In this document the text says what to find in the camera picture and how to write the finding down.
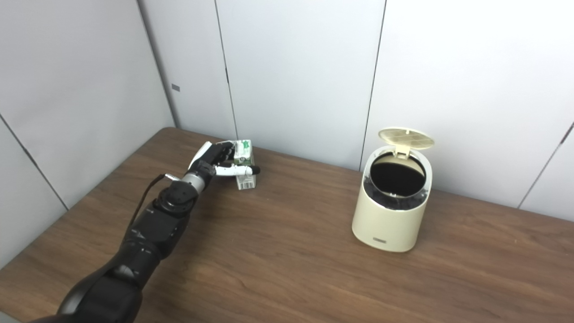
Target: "trash can lid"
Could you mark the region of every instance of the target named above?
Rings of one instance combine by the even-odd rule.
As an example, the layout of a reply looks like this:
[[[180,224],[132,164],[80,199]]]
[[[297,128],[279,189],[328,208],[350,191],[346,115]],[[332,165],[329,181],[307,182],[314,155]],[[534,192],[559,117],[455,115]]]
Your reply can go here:
[[[409,157],[411,149],[422,150],[435,145],[435,141],[427,134],[403,127],[384,128],[379,131],[379,137],[389,145],[394,145],[394,156],[402,159]]]

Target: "panel seam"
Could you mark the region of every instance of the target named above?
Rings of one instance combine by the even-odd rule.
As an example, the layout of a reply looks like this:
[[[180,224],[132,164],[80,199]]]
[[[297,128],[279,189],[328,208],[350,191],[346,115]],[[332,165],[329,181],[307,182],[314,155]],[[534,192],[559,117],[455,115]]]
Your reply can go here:
[[[225,47],[223,46],[223,35],[221,33],[221,23],[219,22],[219,8],[217,7],[217,0],[214,0],[215,15],[217,16],[217,26],[219,28],[219,40],[221,42],[221,52],[223,53],[223,65],[225,66],[225,77],[227,79],[227,89],[229,91],[229,101],[231,102],[231,114],[233,115],[233,125],[235,126],[235,138],[239,140],[239,133],[237,131],[237,120],[235,119],[235,107],[233,105],[233,96],[231,95],[231,83],[229,82],[229,72],[227,70],[227,59],[225,57]]]
[[[387,1],[385,1],[385,5],[383,7],[383,17],[381,19],[381,30],[379,31],[379,43],[377,45],[377,55],[375,57],[375,67],[373,70],[373,82],[371,83],[371,95],[369,96],[369,108],[367,109],[367,120],[364,125],[364,135],[363,135],[363,148],[360,152],[360,159],[359,159],[359,171],[360,167],[363,164],[363,155],[364,155],[364,145],[367,140],[367,129],[369,128],[369,115],[371,113],[371,104],[373,102],[373,90],[375,88],[375,77],[377,75],[377,65],[379,63],[379,52],[381,51],[381,37],[383,35],[383,25],[385,23],[385,13],[387,11]]]
[[[42,170],[40,169],[40,166],[38,166],[38,163],[36,163],[36,161],[34,160],[34,158],[32,157],[32,155],[30,154],[30,152],[28,151],[28,149],[26,149],[26,147],[24,147],[24,145],[22,144],[22,142],[20,141],[20,139],[18,138],[18,136],[16,136],[16,134],[14,133],[14,131],[12,130],[12,128],[10,127],[10,125],[8,125],[8,122],[6,122],[6,119],[4,119],[4,117],[2,116],[2,114],[0,113],[0,119],[2,120],[2,122],[6,125],[6,127],[8,128],[8,131],[12,134],[12,136],[14,137],[14,139],[16,139],[16,142],[18,143],[18,145],[20,145],[20,148],[22,148],[22,150],[24,151],[24,153],[26,154],[26,156],[28,157],[28,159],[32,162],[32,164],[35,166],[35,168],[38,170],[38,172],[40,173],[40,175],[42,175],[42,178],[46,181],[46,183],[48,184],[48,186],[50,187],[50,189],[52,190],[52,192],[54,192],[54,195],[58,198],[58,200],[60,200],[60,203],[62,203],[62,206],[64,206],[64,208],[66,209],[66,211],[69,210],[68,206],[66,205],[66,203],[64,203],[64,200],[62,200],[62,197],[60,196],[60,194],[58,194],[58,192],[56,191],[56,189],[52,186],[52,184],[50,183],[50,181],[48,180],[48,178],[46,177],[46,175],[44,174],[44,172],[42,172]]]

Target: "black robotic arm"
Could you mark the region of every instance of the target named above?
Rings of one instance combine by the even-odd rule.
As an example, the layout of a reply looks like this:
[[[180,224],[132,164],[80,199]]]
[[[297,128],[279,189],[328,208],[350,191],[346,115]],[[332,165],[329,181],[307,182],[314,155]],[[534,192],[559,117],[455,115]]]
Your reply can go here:
[[[257,166],[220,165],[232,160],[233,155],[233,142],[207,142],[182,179],[173,175],[156,178],[146,193],[165,176],[173,181],[136,218],[140,202],[115,256],[77,283],[55,316],[31,323],[132,323],[142,302],[143,287],[160,261],[172,253],[193,206],[211,179],[216,175],[259,173]]]

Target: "white wall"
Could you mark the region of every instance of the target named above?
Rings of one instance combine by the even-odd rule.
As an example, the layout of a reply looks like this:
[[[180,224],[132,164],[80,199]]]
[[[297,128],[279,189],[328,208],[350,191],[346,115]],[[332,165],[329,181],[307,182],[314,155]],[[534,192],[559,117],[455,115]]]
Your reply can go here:
[[[172,109],[185,130],[236,139],[213,0],[141,0]],[[172,89],[172,84],[180,91]]]
[[[0,268],[66,209],[0,120]]]
[[[433,187],[517,207],[574,120],[574,4],[389,0],[364,156],[407,126]]]
[[[0,113],[68,207],[173,125],[135,0],[2,1],[0,44]]]
[[[217,4],[239,137],[357,169],[384,1]]]
[[[574,221],[574,133],[561,144],[521,205],[522,210]]]

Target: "black cable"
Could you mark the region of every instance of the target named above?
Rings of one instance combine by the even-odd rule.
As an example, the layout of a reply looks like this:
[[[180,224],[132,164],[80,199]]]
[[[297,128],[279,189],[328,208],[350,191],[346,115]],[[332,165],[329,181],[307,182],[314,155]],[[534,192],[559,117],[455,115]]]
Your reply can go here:
[[[142,204],[144,204],[145,201],[145,197],[148,195],[148,192],[150,189],[152,189],[152,187],[157,184],[157,182],[161,181],[163,178],[165,177],[165,174],[161,174],[158,177],[156,177],[153,181],[151,181],[148,185],[148,187],[145,189],[145,191],[143,192],[142,198],[139,200],[138,206],[135,208],[135,212],[134,214],[131,216],[131,220],[130,223],[127,225],[126,228],[126,233],[123,235],[123,239],[125,240],[127,237],[127,233],[130,232],[130,227],[131,225],[134,223],[135,218],[138,216],[139,213],[139,209],[142,207]]]

